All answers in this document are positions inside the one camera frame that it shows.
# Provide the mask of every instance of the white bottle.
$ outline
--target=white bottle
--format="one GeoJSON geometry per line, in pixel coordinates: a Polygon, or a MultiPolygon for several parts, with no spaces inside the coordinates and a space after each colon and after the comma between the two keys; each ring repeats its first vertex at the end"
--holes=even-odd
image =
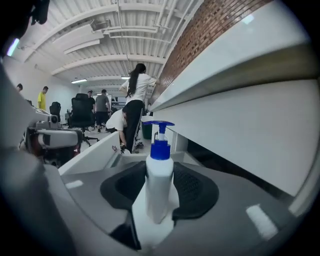
{"type": "Polygon", "coordinates": [[[146,211],[156,224],[168,213],[169,192],[172,185],[174,161],[170,158],[170,145],[165,140],[166,126],[171,122],[149,121],[144,124],[159,125],[158,138],[154,138],[150,155],[146,158],[146,211]]]}

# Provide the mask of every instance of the man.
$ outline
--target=man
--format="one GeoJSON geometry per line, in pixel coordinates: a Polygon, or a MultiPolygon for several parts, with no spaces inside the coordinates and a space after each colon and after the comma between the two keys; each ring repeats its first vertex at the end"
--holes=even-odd
{"type": "Polygon", "coordinates": [[[19,84],[16,86],[16,90],[18,91],[18,93],[20,93],[23,89],[24,89],[24,87],[22,86],[21,83],[19,83],[19,84]]]}
{"type": "MultiPolygon", "coordinates": [[[[91,105],[91,111],[94,115],[94,119],[96,119],[96,116],[95,116],[95,110],[96,110],[96,101],[95,99],[92,97],[92,93],[93,91],[90,90],[88,91],[88,97],[89,97],[89,101],[90,101],[90,105],[91,105]]],[[[91,130],[93,131],[95,129],[95,125],[91,126],[91,130]]]]}
{"type": "Polygon", "coordinates": [[[107,97],[107,91],[105,89],[101,91],[101,95],[96,97],[95,107],[96,107],[96,112],[95,112],[96,126],[98,127],[98,133],[100,133],[101,124],[106,123],[107,120],[109,119],[108,109],[111,110],[109,99],[107,97]]]}
{"type": "Polygon", "coordinates": [[[43,87],[42,91],[38,95],[38,108],[46,110],[46,93],[48,92],[48,87],[43,87]]]}
{"type": "Polygon", "coordinates": [[[119,132],[120,140],[122,144],[127,146],[127,141],[125,137],[125,128],[127,127],[127,108],[126,106],[123,109],[120,109],[113,113],[110,119],[105,124],[105,129],[114,133],[119,132]]]}

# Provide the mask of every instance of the white t-shirt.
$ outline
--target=white t-shirt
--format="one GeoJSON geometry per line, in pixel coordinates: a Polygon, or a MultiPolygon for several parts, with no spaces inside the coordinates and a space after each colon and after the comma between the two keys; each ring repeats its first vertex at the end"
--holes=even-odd
{"type": "Polygon", "coordinates": [[[127,127],[127,122],[124,118],[122,109],[112,114],[110,119],[106,122],[105,127],[107,129],[115,128],[118,131],[123,131],[124,127],[127,127]]]}
{"type": "MultiPolygon", "coordinates": [[[[126,98],[125,104],[127,105],[130,101],[139,100],[145,101],[145,97],[147,94],[148,85],[153,85],[156,82],[156,79],[150,77],[147,74],[139,74],[138,80],[136,81],[136,89],[135,93],[126,98]]],[[[125,81],[121,87],[125,88],[128,91],[129,88],[129,80],[125,81]]]]}

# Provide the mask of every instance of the white corrugated ceiling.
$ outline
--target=white corrugated ceiling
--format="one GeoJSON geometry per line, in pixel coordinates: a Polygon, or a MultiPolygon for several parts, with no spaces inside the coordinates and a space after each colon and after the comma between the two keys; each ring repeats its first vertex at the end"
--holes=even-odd
{"type": "Polygon", "coordinates": [[[68,82],[88,79],[81,86],[95,93],[117,94],[121,76],[137,63],[144,63],[150,76],[160,76],[202,2],[51,0],[47,22],[29,26],[13,57],[68,82]]]}

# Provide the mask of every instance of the long black hair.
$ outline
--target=long black hair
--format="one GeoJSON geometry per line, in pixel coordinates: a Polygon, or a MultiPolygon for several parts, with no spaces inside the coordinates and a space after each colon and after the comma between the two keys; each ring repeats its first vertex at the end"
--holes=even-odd
{"type": "Polygon", "coordinates": [[[128,93],[126,95],[126,98],[131,97],[132,95],[135,94],[136,88],[137,88],[138,76],[139,74],[143,74],[145,72],[146,72],[146,66],[144,64],[138,63],[135,66],[135,69],[130,74],[129,88],[128,88],[128,93]]]}

